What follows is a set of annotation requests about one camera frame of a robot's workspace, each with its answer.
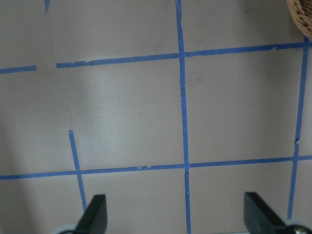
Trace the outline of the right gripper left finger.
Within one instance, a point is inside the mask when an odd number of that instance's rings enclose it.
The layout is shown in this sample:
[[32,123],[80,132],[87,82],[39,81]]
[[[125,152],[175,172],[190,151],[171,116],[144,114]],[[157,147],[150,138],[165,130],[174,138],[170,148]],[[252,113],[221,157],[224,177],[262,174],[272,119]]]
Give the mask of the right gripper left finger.
[[75,234],[104,234],[107,229],[106,195],[94,195],[74,229]]

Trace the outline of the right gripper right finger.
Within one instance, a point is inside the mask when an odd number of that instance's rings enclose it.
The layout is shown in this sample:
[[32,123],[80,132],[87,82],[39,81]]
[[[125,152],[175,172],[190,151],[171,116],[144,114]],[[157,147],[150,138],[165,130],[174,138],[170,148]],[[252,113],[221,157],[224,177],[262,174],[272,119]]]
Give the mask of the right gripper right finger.
[[243,221],[250,234],[292,234],[293,231],[256,192],[244,193]]

